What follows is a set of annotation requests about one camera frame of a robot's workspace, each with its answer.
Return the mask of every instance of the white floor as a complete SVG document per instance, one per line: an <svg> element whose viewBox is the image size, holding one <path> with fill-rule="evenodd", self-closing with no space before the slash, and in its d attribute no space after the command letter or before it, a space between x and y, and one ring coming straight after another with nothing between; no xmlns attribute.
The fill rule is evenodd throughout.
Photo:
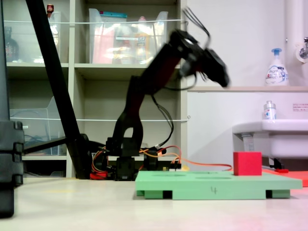
<svg viewBox="0 0 308 231"><path fill-rule="evenodd" d="M308 188L291 199L137 198L134 182L25 179L0 231L307 231Z"/></svg>

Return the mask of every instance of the green foam board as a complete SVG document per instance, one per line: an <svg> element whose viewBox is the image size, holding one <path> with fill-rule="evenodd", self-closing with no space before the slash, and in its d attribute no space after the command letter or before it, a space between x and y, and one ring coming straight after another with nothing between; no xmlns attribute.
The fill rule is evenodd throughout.
<svg viewBox="0 0 308 231"><path fill-rule="evenodd" d="M137 196L163 199L172 191L174 200L223 200L289 198L290 189L301 189L302 181L263 173L262 176L235 176L232 171L140 171L136 178Z"/></svg>

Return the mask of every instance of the shelf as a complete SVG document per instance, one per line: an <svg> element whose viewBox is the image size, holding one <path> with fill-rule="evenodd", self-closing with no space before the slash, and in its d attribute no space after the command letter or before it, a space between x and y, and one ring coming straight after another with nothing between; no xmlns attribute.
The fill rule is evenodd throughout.
<svg viewBox="0 0 308 231"><path fill-rule="evenodd" d="M65 79L68 79L68 64L61 64ZM47 80L45 64L7 63L8 77L15 80Z"/></svg>
<svg viewBox="0 0 308 231"><path fill-rule="evenodd" d="M271 87L194 87L188 92L308 92L308 86L271 86Z"/></svg>
<svg viewBox="0 0 308 231"><path fill-rule="evenodd" d="M86 0L86 3L112 4L112 5L176 5L178 0Z"/></svg>
<svg viewBox="0 0 308 231"><path fill-rule="evenodd" d="M23 155L22 160L66 160L66 155Z"/></svg>
<svg viewBox="0 0 308 231"><path fill-rule="evenodd" d="M133 156L135 158L136 161L143 161L143 156ZM162 156L159 157L158 160L159 161L172 161L174 160L175 156ZM116 161L117 156L109 156L108 160L109 161Z"/></svg>
<svg viewBox="0 0 308 231"><path fill-rule="evenodd" d="M147 68L144 64L75 64L75 69L84 79L89 80L130 80Z"/></svg>

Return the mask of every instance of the red cube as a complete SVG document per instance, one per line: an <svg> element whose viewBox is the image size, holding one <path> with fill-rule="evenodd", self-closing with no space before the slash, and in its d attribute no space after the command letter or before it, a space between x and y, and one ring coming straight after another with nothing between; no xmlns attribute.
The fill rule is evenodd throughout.
<svg viewBox="0 0 308 231"><path fill-rule="evenodd" d="M233 168L236 176L261 176L262 153L234 152Z"/></svg>

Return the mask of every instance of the faucet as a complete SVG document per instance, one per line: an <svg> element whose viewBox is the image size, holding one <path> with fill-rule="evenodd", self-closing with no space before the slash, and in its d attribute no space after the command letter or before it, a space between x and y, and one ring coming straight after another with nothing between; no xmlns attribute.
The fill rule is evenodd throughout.
<svg viewBox="0 0 308 231"><path fill-rule="evenodd" d="M300 49L300 51L299 51L299 56L302 59L308 58L308 37L304 37L304 42L305 42L306 47Z"/></svg>

